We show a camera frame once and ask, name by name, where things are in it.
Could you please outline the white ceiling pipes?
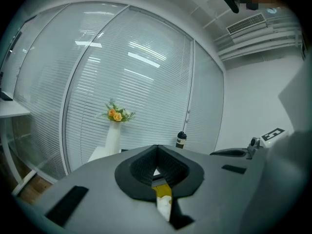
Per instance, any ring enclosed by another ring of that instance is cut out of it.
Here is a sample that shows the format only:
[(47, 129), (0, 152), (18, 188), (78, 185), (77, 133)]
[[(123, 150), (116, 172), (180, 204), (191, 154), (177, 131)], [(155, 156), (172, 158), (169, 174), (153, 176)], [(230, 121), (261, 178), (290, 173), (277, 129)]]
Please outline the white ceiling pipes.
[(280, 31), (249, 39), (218, 52), (222, 61), (263, 51), (302, 45), (302, 32), (299, 29)]

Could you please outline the yellow and orange flower bouquet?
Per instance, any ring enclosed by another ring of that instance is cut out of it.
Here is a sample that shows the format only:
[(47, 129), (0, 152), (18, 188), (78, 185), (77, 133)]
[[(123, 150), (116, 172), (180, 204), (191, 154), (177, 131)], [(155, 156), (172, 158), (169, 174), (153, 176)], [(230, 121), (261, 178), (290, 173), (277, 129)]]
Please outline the yellow and orange flower bouquet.
[(106, 111), (102, 113), (101, 117), (106, 117), (114, 122), (128, 122), (135, 118), (135, 112), (128, 112), (125, 108), (116, 105), (113, 98), (105, 104)]

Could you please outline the yellow tissue box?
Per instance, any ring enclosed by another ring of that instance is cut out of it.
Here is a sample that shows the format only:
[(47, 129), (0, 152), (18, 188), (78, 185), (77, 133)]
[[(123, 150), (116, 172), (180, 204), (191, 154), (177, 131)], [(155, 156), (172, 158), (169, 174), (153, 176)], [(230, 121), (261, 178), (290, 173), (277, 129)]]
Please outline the yellow tissue box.
[(168, 184), (162, 184), (158, 186), (153, 186), (152, 189), (156, 192), (157, 200), (163, 200), (172, 204), (172, 190)]

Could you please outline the black drinking bottle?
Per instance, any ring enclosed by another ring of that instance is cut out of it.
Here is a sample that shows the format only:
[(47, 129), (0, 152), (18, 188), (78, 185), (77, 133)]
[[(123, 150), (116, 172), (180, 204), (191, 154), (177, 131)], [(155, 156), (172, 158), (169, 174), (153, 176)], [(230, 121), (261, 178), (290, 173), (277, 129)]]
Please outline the black drinking bottle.
[(185, 143), (186, 143), (186, 139), (187, 139), (187, 135), (181, 131), (177, 134), (177, 138), (176, 138), (176, 144), (175, 146), (177, 148), (183, 149)]

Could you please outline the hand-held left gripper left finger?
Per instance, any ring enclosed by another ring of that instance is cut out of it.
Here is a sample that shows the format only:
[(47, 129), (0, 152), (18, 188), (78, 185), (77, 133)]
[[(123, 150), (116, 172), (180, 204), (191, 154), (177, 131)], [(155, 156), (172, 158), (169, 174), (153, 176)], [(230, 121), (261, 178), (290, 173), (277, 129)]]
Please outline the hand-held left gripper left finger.
[[(145, 149), (128, 150), (82, 165), (50, 187), (35, 205), (18, 198), (16, 202), (44, 234), (173, 234), (175, 229), (154, 202), (128, 197), (115, 181), (117, 165)], [(60, 227), (45, 215), (74, 186), (85, 187), (88, 192)]]

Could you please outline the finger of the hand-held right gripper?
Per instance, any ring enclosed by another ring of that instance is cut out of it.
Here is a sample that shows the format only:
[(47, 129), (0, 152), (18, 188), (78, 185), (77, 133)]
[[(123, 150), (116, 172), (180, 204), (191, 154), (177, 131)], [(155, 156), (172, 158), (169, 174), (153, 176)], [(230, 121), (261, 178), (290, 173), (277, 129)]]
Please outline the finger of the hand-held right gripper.
[(247, 149), (244, 148), (233, 148), (223, 149), (210, 153), (211, 156), (245, 156)]

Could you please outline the white side desk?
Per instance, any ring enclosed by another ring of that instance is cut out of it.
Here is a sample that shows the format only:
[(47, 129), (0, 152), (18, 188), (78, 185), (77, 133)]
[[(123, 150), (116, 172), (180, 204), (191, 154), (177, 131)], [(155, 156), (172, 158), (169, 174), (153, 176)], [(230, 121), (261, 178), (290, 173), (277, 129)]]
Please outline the white side desk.
[(11, 155), (8, 145), (8, 139), (6, 136), (5, 120), (7, 118), (19, 117), (29, 115), (30, 111), (18, 104), (16, 101), (4, 101), (0, 99), (0, 139), (4, 151), (5, 158), (7, 160), (10, 171), (18, 183), (15, 189), (12, 191), (13, 196), (17, 196), (26, 184), (36, 175), (35, 170), (31, 170), (25, 178), (21, 178)]

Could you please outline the white air conditioner vent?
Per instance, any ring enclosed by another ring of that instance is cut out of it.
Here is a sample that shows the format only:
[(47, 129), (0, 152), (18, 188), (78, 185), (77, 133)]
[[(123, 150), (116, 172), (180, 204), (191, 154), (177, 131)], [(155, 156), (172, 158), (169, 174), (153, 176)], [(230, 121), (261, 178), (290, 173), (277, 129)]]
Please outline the white air conditioner vent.
[(242, 19), (230, 26), (228, 26), (226, 29), (230, 35), (233, 35), (235, 33), (241, 32), (245, 29), (251, 28), (253, 26), (263, 24), (266, 22), (265, 17), (262, 13), (255, 14), (253, 16), (247, 17), (245, 19)]

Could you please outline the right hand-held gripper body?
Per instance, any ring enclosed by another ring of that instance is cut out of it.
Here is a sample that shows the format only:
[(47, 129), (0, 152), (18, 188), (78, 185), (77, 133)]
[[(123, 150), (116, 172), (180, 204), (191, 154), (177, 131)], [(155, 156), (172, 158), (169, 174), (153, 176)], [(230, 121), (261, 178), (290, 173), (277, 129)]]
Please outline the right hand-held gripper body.
[[(260, 149), (267, 149), (272, 147), (278, 140), (281, 138), (285, 137), (285, 130), (281, 128), (276, 128), (258, 138), (260, 138)], [(252, 159), (250, 158), (249, 153), (247, 152), (247, 159)]]

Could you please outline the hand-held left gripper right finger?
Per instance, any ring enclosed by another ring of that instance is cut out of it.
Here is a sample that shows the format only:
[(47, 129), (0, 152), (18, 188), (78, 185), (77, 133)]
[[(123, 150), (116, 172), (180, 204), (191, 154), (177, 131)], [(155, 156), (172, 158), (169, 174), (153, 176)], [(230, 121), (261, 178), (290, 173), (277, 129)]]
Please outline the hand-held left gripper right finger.
[(175, 229), (162, 221), (157, 234), (240, 234), (244, 213), (258, 186), (268, 154), (255, 152), (252, 159), (205, 155), (162, 145), (196, 162), (204, 170), (204, 179), (193, 195), (179, 198), (181, 213), (193, 222)]

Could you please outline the white vase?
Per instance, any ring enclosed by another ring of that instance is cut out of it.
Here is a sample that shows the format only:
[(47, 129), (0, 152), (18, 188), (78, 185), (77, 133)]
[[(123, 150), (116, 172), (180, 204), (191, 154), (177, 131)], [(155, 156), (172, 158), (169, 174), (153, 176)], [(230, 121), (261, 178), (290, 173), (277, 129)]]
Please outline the white vase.
[(105, 150), (108, 155), (118, 154), (120, 151), (121, 122), (111, 121), (107, 138), (105, 142)]

